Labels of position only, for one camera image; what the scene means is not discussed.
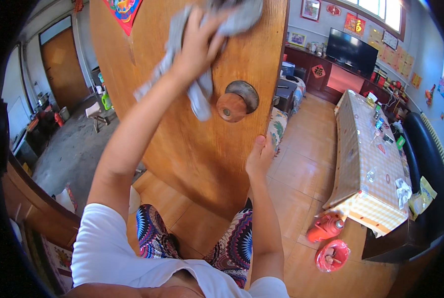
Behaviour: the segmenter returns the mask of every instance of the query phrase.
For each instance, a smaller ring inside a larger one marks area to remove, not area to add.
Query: tv stand
[[[389,101],[389,92],[371,82],[371,74],[362,74],[360,71],[348,66],[346,63],[338,61],[329,56],[318,57],[315,53],[307,50],[306,48],[296,45],[285,45],[285,54],[287,54],[287,62],[291,62],[297,67],[306,69],[305,77],[301,79],[306,84],[307,92],[326,101],[337,104],[341,99],[344,91],[340,92],[334,88],[331,88],[330,86],[333,86],[333,84],[329,84],[329,82],[336,79],[335,76],[340,76],[340,74],[343,81],[339,82],[337,84],[338,86],[345,85],[346,88],[354,90],[355,88],[353,88],[351,85],[355,84],[358,86],[358,91],[360,94],[371,91],[374,93],[374,95],[376,95],[381,103],[386,104]],[[323,69],[325,70],[324,77],[316,78],[314,76],[312,68],[317,65],[322,65]]]

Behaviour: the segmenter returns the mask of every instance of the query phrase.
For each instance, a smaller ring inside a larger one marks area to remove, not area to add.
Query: red thermos
[[[314,228],[306,233],[306,239],[310,242],[321,242],[341,233],[344,222],[339,218],[332,218],[329,215],[317,220]]]
[[[58,114],[57,112],[55,113],[55,122],[58,123],[60,127],[62,127],[64,124],[63,119],[61,118],[60,114]]]

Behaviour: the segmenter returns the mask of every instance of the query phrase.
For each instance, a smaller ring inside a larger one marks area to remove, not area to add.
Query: concrete floor
[[[71,192],[78,204],[75,214],[80,217],[98,161],[119,124],[116,113],[110,109],[102,114],[103,117],[108,117],[110,124],[106,126],[98,122],[100,132],[95,132],[94,120],[86,118],[85,109],[96,100],[100,101],[99,98],[91,97],[82,102],[65,125],[55,132],[35,164],[32,175],[32,179],[50,196],[61,193],[67,183],[70,183]]]

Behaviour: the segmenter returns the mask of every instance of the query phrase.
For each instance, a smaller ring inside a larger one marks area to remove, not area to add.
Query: door knob
[[[227,122],[239,122],[253,113],[259,103],[258,93],[249,83],[236,80],[225,88],[225,94],[217,100],[217,111]]]

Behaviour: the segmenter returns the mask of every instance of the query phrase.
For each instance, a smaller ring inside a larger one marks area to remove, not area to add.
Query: photo
[[[298,33],[291,33],[289,43],[304,47],[306,36]]]
[[[303,0],[300,17],[312,21],[318,21],[320,18],[320,6],[321,1],[319,0]]]

